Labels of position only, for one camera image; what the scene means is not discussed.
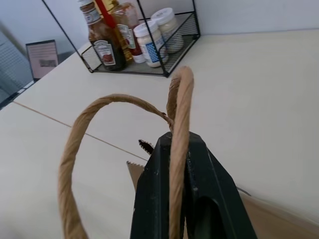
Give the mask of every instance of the white countertop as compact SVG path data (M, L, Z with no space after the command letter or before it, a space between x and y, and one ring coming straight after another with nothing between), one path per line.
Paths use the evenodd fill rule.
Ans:
M319 30L204 36L179 64L195 75L190 130L235 183L319 219ZM165 111L169 79L89 73L71 56L15 101L67 125L95 99L140 97ZM166 123L135 106L103 108L87 133L147 159Z
M57 239L57 168L70 128L11 103L0 111L1 238ZM135 191L126 161L146 161L84 136L72 177L90 238L129 238Z

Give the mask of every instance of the glass bottle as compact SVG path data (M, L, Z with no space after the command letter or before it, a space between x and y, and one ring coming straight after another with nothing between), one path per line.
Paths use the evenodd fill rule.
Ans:
M108 70L121 70L126 60L115 32L101 19L93 0L78 0L89 27L89 41Z
M119 3L116 0L102 0L102 3L106 9L106 11L111 15L111 9L114 8L114 6L117 6ZM100 15L103 16L100 8L97 6L97 11L99 12ZM125 55L125 59L126 61L131 61L132 60L132 54L130 53L130 50L128 48L128 45L125 41L125 39L123 38L123 36L121 35L118 27L116 25L112 26L112 28L115 31L116 37L118 38L118 40L120 41L121 47L123 49L124 55Z
M136 63L145 62L142 50L137 42L137 38L133 34L133 29L140 24L138 14L135 7L126 2L117 5L112 9L112 16L115 19L123 38L129 46L130 52Z

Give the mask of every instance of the wire basket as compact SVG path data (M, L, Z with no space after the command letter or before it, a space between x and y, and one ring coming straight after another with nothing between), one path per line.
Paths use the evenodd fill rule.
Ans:
M55 21L58 23L59 27L65 34L65 36L68 38L72 46L74 47L75 51L77 54L81 57L82 61L84 62L85 66L88 68L88 70L91 73L94 72L107 72L107 73L120 73L120 74L139 74L139 75L155 75L155 76L165 76L168 77L175 67L179 64L179 62L182 60L182 58L186 55L186 53L189 51L189 49L194 45L194 43L198 40L200 37L200 30L199 30L199 25L198 25L198 19L197 19L197 14L196 14L196 8L195 8L195 3L194 0L192 0L192 5L193 5L193 11L188 11L188 12L182 12L182 13L177 13L175 14L175 17L178 22L178 28L176 31L166 40L164 41L164 44L157 50L156 47L154 47L156 54L158 56L158 59L160 61L160 66L157 68L152 68L148 66L146 63L135 63L134 61L131 61L127 67L123 70L120 71L110 71L104 67L104 64L102 62L102 59L98 56L96 53L94 46L91 45L89 46L86 50L84 50L82 53L79 53L78 50L75 48L73 45L72 41L64 31L63 27L61 24L58 22L50 8L47 6L45 3L45 0L42 0L43 3L46 5L48 8L49 12L55 19ZM147 20L149 18L145 17L142 5L139 0L137 0L139 8L141 10L143 18L140 19L140 22L142 23L143 21L146 23L146 26L148 28L149 34L152 39L153 46L155 46L151 31L149 29ZM181 35L181 44L182 47L180 50L178 50L175 53L168 53L168 60L164 63L162 60L162 57L160 55L160 52L163 47L165 46L172 46L174 43L176 44L176 41L180 39L180 37L177 37Z

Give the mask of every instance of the rope handle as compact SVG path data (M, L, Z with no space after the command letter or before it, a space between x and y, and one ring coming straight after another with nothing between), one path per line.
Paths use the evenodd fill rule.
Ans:
M74 122L64 147L58 171L58 204L65 239L88 239L72 192L72 171L76 154L90 121L99 109L113 102L134 104L160 116L168 123L172 132L174 129L169 169L169 238L179 238L179 218L189 141L189 113L193 85L193 73L190 68L182 67L174 74L169 87L167 115L142 99L123 94L101 97L80 114Z

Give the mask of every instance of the paper bag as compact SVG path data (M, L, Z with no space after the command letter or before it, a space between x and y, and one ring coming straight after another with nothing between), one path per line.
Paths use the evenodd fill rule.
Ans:
M130 162L127 166L136 191L144 167ZM244 193L240 196L258 239L319 239L319 225Z

